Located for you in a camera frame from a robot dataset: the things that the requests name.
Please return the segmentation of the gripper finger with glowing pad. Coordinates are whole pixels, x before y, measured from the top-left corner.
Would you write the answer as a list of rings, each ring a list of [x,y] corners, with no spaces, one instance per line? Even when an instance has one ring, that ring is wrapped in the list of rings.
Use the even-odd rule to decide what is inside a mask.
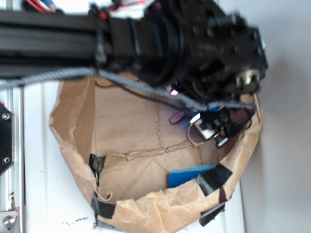
[[[205,122],[203,122],[200,113],[196,114],[190,120],[190,125],[194,126],[205,140],[210,140],[211,138],[216,137],[218,135],[218,133],[216,133],[215,130],[207,127]]]
[[[221,110],[218,113],[219,116],[215,120],[217,131],[215,139],[217,147],[221,148],[242,130],[242,124],[235,122],[227,109]]]

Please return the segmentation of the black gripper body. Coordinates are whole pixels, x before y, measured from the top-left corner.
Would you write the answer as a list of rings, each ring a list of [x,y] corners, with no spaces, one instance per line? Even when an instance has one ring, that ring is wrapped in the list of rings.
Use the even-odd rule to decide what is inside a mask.
[[[182,73],[167,86],[197,101],[239,100],[255,94],[268,63],[258,28],[212,0],[170,0],[181,31]]]

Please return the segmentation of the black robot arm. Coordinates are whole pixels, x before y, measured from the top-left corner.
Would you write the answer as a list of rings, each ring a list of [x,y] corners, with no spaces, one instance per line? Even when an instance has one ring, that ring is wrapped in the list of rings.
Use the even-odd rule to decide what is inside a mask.
[[[88,16],[0,13],[1,89],[102,76],[184,103],[218,147],[250,121],[256,108],[241,96],[259,90],[267,69],[258,28],[212,0],[155,0],[141,19],[96,5]]]

